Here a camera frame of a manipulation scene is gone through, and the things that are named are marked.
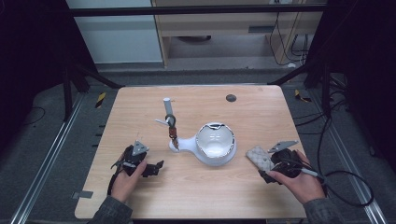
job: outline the person's left hand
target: person's left hand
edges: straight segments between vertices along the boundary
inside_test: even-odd
[[[131,193],[136,187],[139,176],[145,171],[147,166],[146,161],[142,161],[131,176],[128,176],[125,171],[121,171],[117,176],[111,190],[111,197],[117,199],[122,203],[126,203]]]

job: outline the floor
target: floor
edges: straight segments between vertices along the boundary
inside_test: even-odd
[[[300,49],[303,43],[304,39],[299,37],[295,49]],[[272,57],[266,37],[262,35],[212,36],[208,41],[175,38],[172,45],[167,67],[139,67],[122,72],[107,70],[101,74],[128,86],[265,84],[285,76],[303,62],[301,57],[290,52],[290,57],[294,56],[295,61],[279,65]],[[63,123],[62,86],[40,92],[35,98],[35,107],[9,145],[10,153],[0,163],[0,223],[9,223],[16,214],[24,214],[17,218],[26,223],[86,222],[74,217],[77,200],[73,195],[82,190],[117,94],[117,90],[94,79],[88,80],[92,85],[88,93],[73,91],[74,102],[81,104],[75,105],[78,113],[72,123]],[[396,199],[393,196],[396,175],[385,160],[370,155],[359,126],[347,111],[347,102],[334,107],[331,125],[323,135],[321,146],[318,145],[325,119],[318,117],[310,120],[321,114],[320,86],[306,90],[303,81],[304,74],[301,74],[282,85],[282,90],[307,157],[314,166],[320,162],[324,172],[343,169],[363,176],[375,193],[375,201],[365,208],[348,205],[332,194],[332,200],[342,211],[346,222],[396,223]],[[296,98],[295,90],[311,102]],[[106,99],[99,109],[95,108],[98,95],[104,91]],[[337,93],[332,98],[332,105],[345,100],[343,94]],[[65,139],[58,137],[62,132]],[[368,189],[359,180],[333,176],[330,181],[332,187],[348,200],[361,202],[369,197]],[[23,210],[22,213],[17,213],[18,209]],[[267,221],[277,224],[287,221],[299,223],[300,220]],[[263,220],[229,223],[263,223]]]

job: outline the gray carpet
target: gray carpet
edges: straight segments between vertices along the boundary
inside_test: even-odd
[[[111,80],[126,85],[178,85],[266,83],[275,80],[280,76],[280,73],[286,74],[287,72],[266,73],[264,70],[242,69],[211,72],[179,71],[174,73],[104,75]],[[99,144],[100,133],[103,131],[103,125],[106,125],[109,111],[117,93],[116,90],[112,90],[95,80],[90,79],[90,83],[92,87],[88,93],[84,94],[78,117],[28,217],[32,223],[78,223],[85,221],[75,218],[74,210],[77,200],[72,199],[71,196],[73,192],[82,190],[96,150],[95,145]],[[292,116],[299,118],[318,113],[318,107],[315,103],[306,103],[294,97],[296,88],[300,90],[303,97],[312,98],[312,93],[318,91],[304,90],[298,80],[286,84],[283,91]],[[2,183],[0,187],[0,220],[3,220],[4,223],[8,223],[21,203],[62,125],[64,115],[62,91],[62,86],[56,86],[37,95],[34,106],[44,108],[44,117],[37,122],[23,126],[20,133],[15,136],[9,145],[9,155],[2,158],[0,166],[0,181]],[[103,91],[106,92],[104,103],[101,108],[95,108],[98,95]],[[342,95],[334,95],[334,102],[338,102],[342,98]],[[348,152],[353,155],[353,161],[359,166],[363,177],[373,187],[375,199],[388,223],[396,223],[396,214],[393,212],[396,211],[396,200],[392,194],[392,190],[396,189],[396,176],[385,160],[370,156],[367,143],[350,113],[346,112],[346,106],[337,107],[332,112],[332,125],[337,127]],[[26,122],[35,121],[42,115],[43,110],[32,109]],[[312,117],[296,119],[295,123],[302,123],[309,119],[312,119]],[[317,167],[319,135],[308,133],[319,133],[323,124],[323,119],[318,119],[315,122],[298,127],[304,150],[315,167]],[[328,133],[324,135],[320,150],[320,162],[323,173],[334,169],[344,169]],[[356,200],[355,190],[351,187],[347,177],[332,177],[329,183],[348,199]],[[347,205],[334,195],[332,195],[332,199],[340,208],[348,223],[371,223],[363,208]],[[291,223],[298,223],[298,221],[300,220],[292,220]],[[285,220],[268,220],[268,222],[285,223]]]

